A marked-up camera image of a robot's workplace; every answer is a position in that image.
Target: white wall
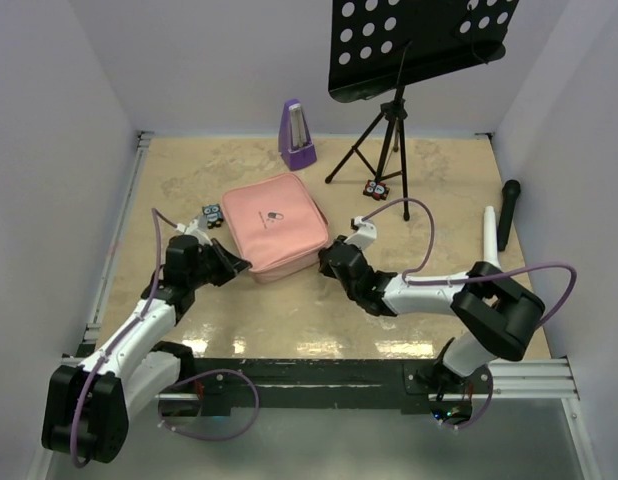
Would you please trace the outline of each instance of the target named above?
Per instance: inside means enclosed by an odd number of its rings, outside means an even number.
[[[547,338],[569,355],[604,478],[618,479],[618,0],[570,1],[494,143],[522,183],[527,260],[579,271]],[[566,282],[533,280],[552,300]]]
[[[66,0],[0,0],[0,479],[24,478],[84,330],[133,130]]]
[[[141,128],[275,133],[293,97],[319,133],[362,133],[378,113],[381,99],[343,105],[327,93],[331,0],[70,1]],[[504,59],[408,88],[408,128],[494,131],[566,3],[521,1]]]

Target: black microphone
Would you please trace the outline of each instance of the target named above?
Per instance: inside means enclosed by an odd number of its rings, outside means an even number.
[[[513,211],[516,209],[516,200],[520,196],[520,182],[507,180],[502,187],[502,210],[498,222],[498,251],[504,252],[509,243],[509,233],[513,222]]]

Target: beige table surface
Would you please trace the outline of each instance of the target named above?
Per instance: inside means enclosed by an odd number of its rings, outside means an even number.
[[[349,221],[382,203],[361,195],[369,172],[353,157],[331,185],[325,176],[354,139],[315,139],[318,161],[297,172],[330,220],[330,232],[349,235]],[[377,162],[380,139],[361,150]],[[436,220],[436,242],[424,275],[469,269],[482,254],[484,208],[500,206],[501,180],[486,139],[407,139],[409,189]],[[399,165],[393,154],[387,172]],[[154,262],[150,209],[188,223],[203,205],[222,194],[288,171],[274,138],[158,138],[151,142],[137,197],[121,245],[118,268],[101,328],[99,344],[127,319],[149,282]],[[388,181],[389,198],[399,198],[400,178]],[[429,236],[427,216],[416,205],[411,221],[402,206],[375,217],[379,238],[365,255],[374,268],[402,271],[420,263]],[[163,237],[173,231],[163,226]],[[237,253],[227,225],[212,230]],[[515,231],[501,254],[503,268],[520,267],[523,258]],[[526,277],[519,277],[528,285]],[[305,269],[260,285],[243,274],[222,288],[204,287],[196,303],[165,338],[193,348],[197,356],[271,358],[427,358],[465,328],[455,317],[409,314],[373,317],[349,301],[336,280]],[[534,336],[526,358],[549,358],[544,333]]]

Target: pink bag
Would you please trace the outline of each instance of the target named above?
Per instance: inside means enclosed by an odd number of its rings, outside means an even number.
[[[318,262],[329,243],[327,219],[293,173],[226,192],[222,212],[260,283],[273,282]]]

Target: black music stand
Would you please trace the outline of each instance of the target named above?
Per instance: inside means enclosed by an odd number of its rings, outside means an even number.
[[[334,0],[331,97],[348,103],[396,91],[325,182],[331,183],[356,153],[373,175],[364,195],[386,199],[389,189],[383,182],[401,176],[402,193],[408,197],[405,86],[501,59],[507,26],[517,5],[518,0]],[[373,168],[359,147],[383,117],[388,125],[378,165]],[[394,132],[394,151],[400,145],[400,170],[385,175]],[[409,220],[408,202],[403,217]]]

